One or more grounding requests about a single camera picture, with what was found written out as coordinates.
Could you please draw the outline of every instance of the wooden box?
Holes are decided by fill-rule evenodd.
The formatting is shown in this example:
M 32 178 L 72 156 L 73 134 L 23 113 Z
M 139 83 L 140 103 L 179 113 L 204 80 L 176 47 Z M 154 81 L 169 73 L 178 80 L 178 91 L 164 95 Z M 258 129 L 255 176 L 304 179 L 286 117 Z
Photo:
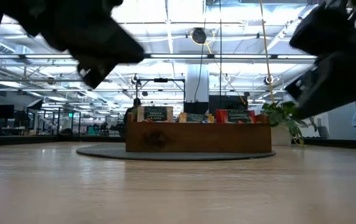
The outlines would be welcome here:
M 127 152 L 271 152 L 271 127 L 261 124 L 129 122 Z

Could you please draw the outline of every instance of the round rug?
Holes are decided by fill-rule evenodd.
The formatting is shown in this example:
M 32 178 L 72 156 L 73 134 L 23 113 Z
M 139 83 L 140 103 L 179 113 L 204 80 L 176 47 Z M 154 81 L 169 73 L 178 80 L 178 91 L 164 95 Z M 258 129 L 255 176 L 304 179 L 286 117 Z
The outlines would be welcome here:
M 111 159 L 141 161 L 225 161 L 234 159 L 258 159 L 274 156 L 269 153 L 219 153 L 219 152 L 126 152 L 123 145 L 104 144 L 77 149 L 77 153 L 86 156 Z

